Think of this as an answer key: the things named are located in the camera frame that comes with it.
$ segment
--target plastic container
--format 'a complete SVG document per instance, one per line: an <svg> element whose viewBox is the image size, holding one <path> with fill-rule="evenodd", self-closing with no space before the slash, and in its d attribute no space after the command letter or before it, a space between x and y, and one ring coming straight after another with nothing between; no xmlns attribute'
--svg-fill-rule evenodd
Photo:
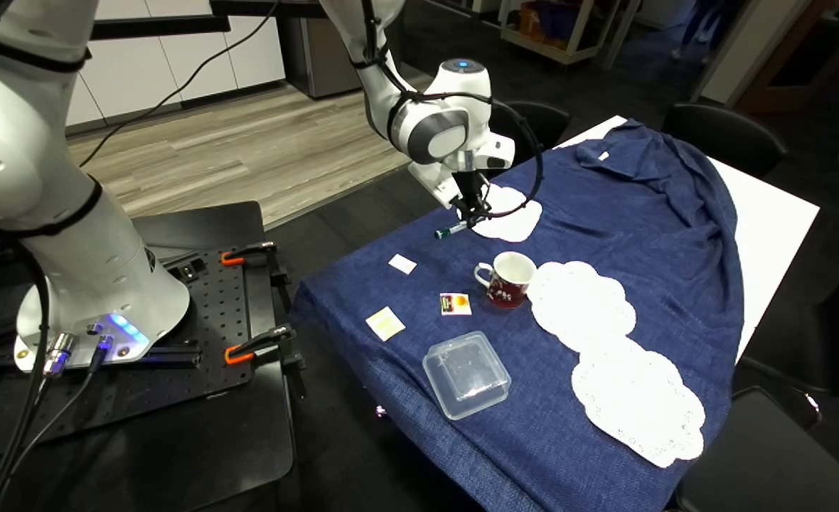
<svg viewBox="0 0 839 512"><path fill-rule="evenodd" d="M422 376L448 420L468 419L505 402L509 372L479 331L425 349Z"/></svg>

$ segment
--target wooden floor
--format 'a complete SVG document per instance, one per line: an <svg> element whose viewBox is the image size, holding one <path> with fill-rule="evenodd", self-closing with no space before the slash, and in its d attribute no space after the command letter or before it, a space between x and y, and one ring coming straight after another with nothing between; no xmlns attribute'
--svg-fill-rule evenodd
<svg viewBox="0 0 839 512"><path fill-rule="evenodd" d="M101 134L70 137L75 163ZM131 125L84 170L131 217L256 200L276 227L404 163L368 132L361 92L316 103L272 85Z"/></svg>

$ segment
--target small cup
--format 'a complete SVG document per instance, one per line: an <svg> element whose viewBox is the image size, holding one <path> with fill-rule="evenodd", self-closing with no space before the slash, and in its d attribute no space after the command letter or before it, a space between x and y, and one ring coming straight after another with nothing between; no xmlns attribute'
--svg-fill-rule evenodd
<svg viewBox="0 0 839 512"><path fill-rule="evenodd" d="M533 275L533 262L522 253L498 253L493 265L475 265L475 282L486 288L493 308L518 308L525 301L525 288Z"/></svg>

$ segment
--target floor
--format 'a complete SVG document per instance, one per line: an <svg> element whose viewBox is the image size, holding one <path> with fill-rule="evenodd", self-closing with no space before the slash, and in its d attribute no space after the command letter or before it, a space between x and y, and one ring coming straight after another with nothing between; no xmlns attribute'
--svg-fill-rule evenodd
<svg viewBox="0 0 839 512"><path fill-rule="evenodd" d="M493 93L502 100L542 100L575 117L575 132L612 113L658 125L673 100L687 100L700 79L700 63L671 63L666 53L673 34L634 31L613 70L594 65L559 69L498 41L472 18L410 2L400 61L431 73L444 56L475 56L488 65ZM819 103L792 117L768 120L792 147L789 163L771 176L823 208L802 262L786 274L771 315L839 282L839 79ZM294 280L307 280L338 257L394 230L435 208L404 176L384 176L338 201L297 217L272 230ZM304 335L309 395L297 402L297 464L304 510L478 510L447 476L441 476L390 420L374 419L371 398L319 339ZM798 395L741 366L735 388L764 385L775 398ZM839 398L816 395L821 425L812 436L839 457ZM257 494L216 510L256 510Z"/></svg>

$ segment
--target navy blue cloth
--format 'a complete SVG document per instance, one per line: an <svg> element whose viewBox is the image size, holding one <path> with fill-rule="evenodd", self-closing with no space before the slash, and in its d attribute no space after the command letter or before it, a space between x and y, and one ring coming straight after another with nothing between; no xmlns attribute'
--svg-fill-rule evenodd
<svg viewBox="0 0 839 512"><path fill-rule="evenodd" d="M634 122L542 163L542 218L525 241L478 233L435 241L431 230L451 226L451 214L435 210L307 280L294 315L327 326L391 420L486 510L661 510L687 464L651 466L592 426L569 388L576 354L539 331L528 308L488 308L472 267L522 250L536 265L579 260L621 282L636 308L631 339L680 366L705 403L710 440L728 412L741 331L734 201L700 152ZM525 163L501 186L528 190L530 176ZM394 253L418 265L411 275L390 267ZM468 292L475 312L441 315L437 292ZM390 342L367 326L381 308L405 324ZM421 358L468 331L488 335L512 389L498 406L447 420Z"/></svg>

